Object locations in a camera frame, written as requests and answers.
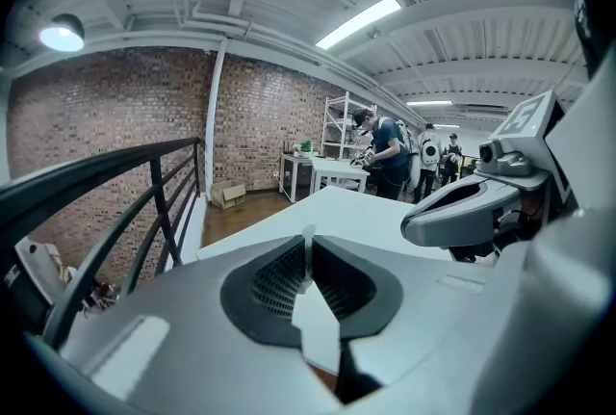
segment fluorescent light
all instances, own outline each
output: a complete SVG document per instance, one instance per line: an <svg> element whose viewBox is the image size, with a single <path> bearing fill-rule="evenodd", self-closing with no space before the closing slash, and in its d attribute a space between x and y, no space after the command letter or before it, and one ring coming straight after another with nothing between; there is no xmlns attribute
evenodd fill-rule
<svg viewBox="0 0 616 415"><path fill-rule="evenodd" d="M364 28L365 26L374 23L377 19L387 16L401 8L397 0L382 0L376 3L374 6L367 8L365 11L360 12L357 16L354 16L346 23L342 24L327 37L317 43L317 47L327 50L329 47L335 45L340 40L345 39L351 34Z"/></svg>
<svg viewBox="0 0 616 415"><path fill-rule="evenodd" d="M451 100L426 100L423 102L406 102L406 105L421 107L422 105L451 105L452 103Z"/></svg>

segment cable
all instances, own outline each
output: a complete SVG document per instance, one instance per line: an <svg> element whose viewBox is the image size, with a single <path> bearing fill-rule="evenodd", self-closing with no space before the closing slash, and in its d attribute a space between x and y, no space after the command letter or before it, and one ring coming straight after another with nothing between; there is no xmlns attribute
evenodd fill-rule
<svg viewBox="0 0 616 415"><path fill-rule="evenodd" d="M539 210L541 210L541 208L543 208L543 201L544 201L544 199L542 198L541 202L539 203L539 206L537 206L537 208L532 213L532 215L529 215L526 211L522 211L522 210L509 210L502 217L497 219L497 230L501 227L502 221L504 219L506 219L509 215L513 215L514 213L519 213L520 215L525 216L528 220L531 220L532 218L536 217L537 213L539 213Z"/></svg>
<svg viewBox="0 0 616 415"><path fill-rule="evenodd" d="M392 186L396 186L397 188L403 188L404 184L406 184L409 180L411 180L411 170L409 170L409 174L408 174L408 179L406 179L404 182L402 182L401 184L394 184L391 180L389 180L387 177L385 177L385 172L383 172L383 167L381 166L381 177L383 177L387 182L389 182Z"/></svg>

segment potted plant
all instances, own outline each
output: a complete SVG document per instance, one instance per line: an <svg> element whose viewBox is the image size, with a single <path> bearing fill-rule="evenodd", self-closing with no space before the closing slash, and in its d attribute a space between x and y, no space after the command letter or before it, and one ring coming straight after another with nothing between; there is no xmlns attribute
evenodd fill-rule
<svg viewBox="0 0 616 415"><path fill-rule="evenodd" d="M310 140L302 144L294 144L294 156L297 158L310 158L312 154L312 142Z"/></svg>

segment wooden floor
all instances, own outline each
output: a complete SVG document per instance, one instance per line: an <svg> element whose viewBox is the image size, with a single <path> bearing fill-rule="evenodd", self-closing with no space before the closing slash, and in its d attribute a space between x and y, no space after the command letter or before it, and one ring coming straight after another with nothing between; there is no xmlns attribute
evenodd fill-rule
<svg viewBox="0 0 616 415"><path fill-rule="evenodd" d="M201 245L207 246L240 230L278 213L291 206L287 197L280 193L248 194L245 201L227 210L209 204L205 212L205 224ZM337 378L317 367L310 366L319 379L333 392Z"/></svg>

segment cardboard box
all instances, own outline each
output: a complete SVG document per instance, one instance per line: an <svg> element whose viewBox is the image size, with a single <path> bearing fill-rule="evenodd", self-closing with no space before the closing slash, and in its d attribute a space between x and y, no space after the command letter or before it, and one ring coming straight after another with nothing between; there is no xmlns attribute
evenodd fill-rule
<svg viewBox="0 0 616 415"><path fill-rule="evenodd" d="M210 188L212 203L223 210L243 202L245 194L244 184L234 184L230 180L217 182Z"/></svg>

